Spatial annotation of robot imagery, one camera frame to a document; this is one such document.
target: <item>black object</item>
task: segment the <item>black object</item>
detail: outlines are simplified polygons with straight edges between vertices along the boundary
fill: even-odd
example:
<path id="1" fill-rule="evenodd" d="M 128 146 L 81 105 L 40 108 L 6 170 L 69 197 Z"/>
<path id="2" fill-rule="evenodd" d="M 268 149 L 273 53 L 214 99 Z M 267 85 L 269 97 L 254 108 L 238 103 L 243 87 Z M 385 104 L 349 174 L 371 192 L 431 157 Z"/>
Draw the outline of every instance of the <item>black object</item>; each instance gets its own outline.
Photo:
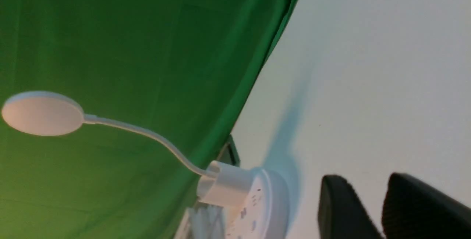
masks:
<path id="1" fill-rule="evenodd" d="M 322 178 L 321 239 L 379 239 L 352 186 L 341 176 Z M 408 174 L 389 178 L 382 212 L 387 239 L 471 239 L 471 209 Z"/>
<path id="2" fill-rule="evenodd" d="M 471 209 L 411 175 L 394 173 L 382 225 L 388 239 L 471 239 Z"/>
<path id="3" fill-rule="evenodd" d="M 355 190 L 341 176 L 322 178 L 318 212 L 321 239 L 380 239 Z"/>

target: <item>white power strip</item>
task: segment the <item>white power strip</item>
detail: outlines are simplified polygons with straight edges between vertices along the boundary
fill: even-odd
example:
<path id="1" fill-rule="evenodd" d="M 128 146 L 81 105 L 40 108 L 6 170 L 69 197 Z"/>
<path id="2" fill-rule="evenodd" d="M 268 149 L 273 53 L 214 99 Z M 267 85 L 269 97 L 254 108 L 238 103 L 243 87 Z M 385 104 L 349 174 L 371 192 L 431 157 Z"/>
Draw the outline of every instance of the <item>white power strip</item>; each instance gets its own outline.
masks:
<path id="1" fill-rule="evenodd" d="M 222 239 L 224 218 L 222 207 L 205 204 L 187 208 L 173 239 Z"/>

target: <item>green backdrop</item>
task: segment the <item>green backdrop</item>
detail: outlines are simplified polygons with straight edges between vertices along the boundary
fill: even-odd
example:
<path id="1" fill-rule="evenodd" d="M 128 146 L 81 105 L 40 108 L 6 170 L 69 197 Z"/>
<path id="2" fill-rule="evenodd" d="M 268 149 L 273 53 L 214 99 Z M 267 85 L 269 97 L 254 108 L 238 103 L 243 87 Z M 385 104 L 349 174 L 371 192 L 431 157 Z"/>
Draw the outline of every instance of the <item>green backdrop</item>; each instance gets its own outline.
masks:
<path id="1" fill-rule="evenodd" d="M 0 0 L 0 100 L 50 90 L 214 159 L 295 0 Z M 104 126 L 0 122 L 0 238 L 170 238 L 197 176 Z"/>

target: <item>round power strip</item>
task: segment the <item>round power strip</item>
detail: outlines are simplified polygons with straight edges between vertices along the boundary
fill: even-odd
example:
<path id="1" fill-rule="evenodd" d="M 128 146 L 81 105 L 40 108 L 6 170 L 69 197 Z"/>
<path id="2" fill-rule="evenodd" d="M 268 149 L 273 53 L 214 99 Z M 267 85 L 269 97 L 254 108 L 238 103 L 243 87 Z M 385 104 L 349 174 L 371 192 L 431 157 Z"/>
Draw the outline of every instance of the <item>round power strip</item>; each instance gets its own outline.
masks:
<path id="1" fill-rule="evenodd" d="M 288 226 L 288 189 L 276 172 L 252 169 L 254 180 L 240 214 L 226 228 L 226 239 L 283 239 Z"/>

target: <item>green fabric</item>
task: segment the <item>green fabric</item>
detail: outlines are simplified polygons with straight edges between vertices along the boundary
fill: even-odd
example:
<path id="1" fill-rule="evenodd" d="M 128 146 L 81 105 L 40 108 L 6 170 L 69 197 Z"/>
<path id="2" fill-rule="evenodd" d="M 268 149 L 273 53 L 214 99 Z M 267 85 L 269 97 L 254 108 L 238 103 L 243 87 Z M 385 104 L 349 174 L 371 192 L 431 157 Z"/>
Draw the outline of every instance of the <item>green fabric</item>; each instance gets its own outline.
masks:
<path id="1" fill-rule="evenodd" d="M 295 0 L 0 0 L 0 100 L 50 90 L 215 158 Z M 0 238 L 171 238 L 197 176 L 104 126 L 0 122 Z"/>

